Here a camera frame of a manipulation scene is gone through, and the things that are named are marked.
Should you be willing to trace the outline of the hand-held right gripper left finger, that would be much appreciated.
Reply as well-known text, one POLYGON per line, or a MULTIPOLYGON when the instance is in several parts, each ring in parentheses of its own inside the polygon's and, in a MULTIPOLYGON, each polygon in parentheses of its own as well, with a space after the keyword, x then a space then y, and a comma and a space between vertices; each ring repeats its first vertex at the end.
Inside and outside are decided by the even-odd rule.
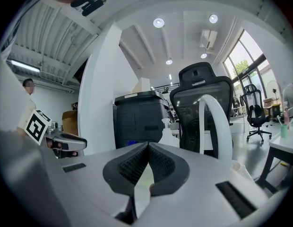
POLYGON ((136 216, 134 182, 148 155, 139 143, 89 156, 57 159, 42 149, 48 227, 147 227, 149 216, 136 216))

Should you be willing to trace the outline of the person's left hand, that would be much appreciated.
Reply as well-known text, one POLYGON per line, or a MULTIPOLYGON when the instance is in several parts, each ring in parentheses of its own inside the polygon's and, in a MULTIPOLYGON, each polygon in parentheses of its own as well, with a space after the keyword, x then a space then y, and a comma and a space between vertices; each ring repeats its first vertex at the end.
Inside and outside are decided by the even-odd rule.
POLYGON ((45 138, 45 139, 46 139, 47 147, 51 148, 53 150, 53 152, 57 158, 67 158, 67 157, 77 157, 78 156, 78 153, 76 151, 69 152, 69 151, 62 151, 57 148, 54 148, 54 146, 52 145, 53 140, 50 138, 45 138))

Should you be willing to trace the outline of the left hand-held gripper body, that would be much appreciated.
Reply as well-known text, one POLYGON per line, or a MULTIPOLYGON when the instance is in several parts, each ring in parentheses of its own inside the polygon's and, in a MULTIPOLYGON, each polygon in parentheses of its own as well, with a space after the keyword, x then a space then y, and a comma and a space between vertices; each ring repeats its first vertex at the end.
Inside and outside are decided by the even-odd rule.
POLYGON ((40 110, 33 110, 24 130, 40 147, 47 147, 45 138, 52 139, 59 133, 55 127, 52 127, 52 120, 40 110))

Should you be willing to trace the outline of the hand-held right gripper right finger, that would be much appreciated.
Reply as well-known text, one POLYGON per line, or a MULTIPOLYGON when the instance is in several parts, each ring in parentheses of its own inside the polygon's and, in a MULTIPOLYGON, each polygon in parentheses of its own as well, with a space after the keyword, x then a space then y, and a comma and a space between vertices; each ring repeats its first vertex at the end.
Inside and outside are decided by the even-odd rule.
POLYGON ((149 143, 155 176, 138 227, 260 227, 273 209, 266 194, 215 158, 149 143))

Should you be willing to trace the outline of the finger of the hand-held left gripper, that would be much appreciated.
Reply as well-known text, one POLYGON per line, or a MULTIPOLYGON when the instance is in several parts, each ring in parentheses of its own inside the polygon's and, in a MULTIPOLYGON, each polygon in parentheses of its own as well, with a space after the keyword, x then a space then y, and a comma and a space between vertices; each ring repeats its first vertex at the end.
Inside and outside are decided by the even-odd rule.
POLYGON ((58 133, 53 138, 53 146, 62 151, 81 151, 87 147, 87 140, 69 133, 58 133))

